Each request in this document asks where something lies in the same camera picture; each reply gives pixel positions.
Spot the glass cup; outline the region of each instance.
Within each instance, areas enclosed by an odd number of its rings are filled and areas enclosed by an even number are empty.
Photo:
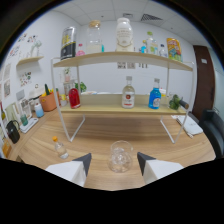
[[[133,151],[132,145],[127,141],[117,141],[111,145],[111,152],[108,159],[108,167],[116,172],[123,173],[132,166]]]
[[[28,120],[26,118],[26,114],[23,114],[21,117],[20,117],[20,120],[22,121],[22,124],[23,126],[26,126],[28,124]]]

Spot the wooden desk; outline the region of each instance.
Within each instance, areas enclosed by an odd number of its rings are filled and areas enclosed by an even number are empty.
[[[63,113],[70,135],[82,120],[81,115]],[[92,153],[92,161],[85,188],[121,190],[139,188],[145,185],[137,160],[137,152],[142,152],[159,160],[180,163],[187,167],[211,161],[215,158],[213,148],[204,134],[193,139],[182,131],[176,144],[160,123],[159,115],[86,115],[73,142],[65,136],[57,110],[45,113],[44,117],[21,139],[10,153],[9,159],[19,156],[25,163],[46,169],[51,164],[68,162]],[[164,116],[164,123],[172,136],[176,136],[180,125],[170,116]],[[52,137],[58,136],[68,150],[69,157],[60,159]],[[133,166],[125,173],[114,173],[107,167],[110,145],[118,140],[129,141],[133,145]]]

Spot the blue bottle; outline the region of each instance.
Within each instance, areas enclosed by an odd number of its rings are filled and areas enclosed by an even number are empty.
[[[149,107],[152,109],[159,109],[161,93],[159,91],[159,79],[154,79],[153,90],[149,96]]]

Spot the red bottle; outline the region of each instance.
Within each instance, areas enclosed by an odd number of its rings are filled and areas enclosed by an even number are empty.
[[[69,90],[68,95],[71,109],[75,109],[81,106],[79,99],[79,91],[75,87]]]

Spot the bottle label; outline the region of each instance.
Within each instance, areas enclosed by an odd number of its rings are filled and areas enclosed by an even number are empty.
[[[155,98],[153,100],[153,107],[159,107],[160,104],[160,98]]]
[[[123,106],[133,107],[135,102],[135,93],[134,92],[125,92],[123,95]]]
[[[132,30],[129,28],[120,28],[117,30],[117,45],[128,47],[133,44]]]

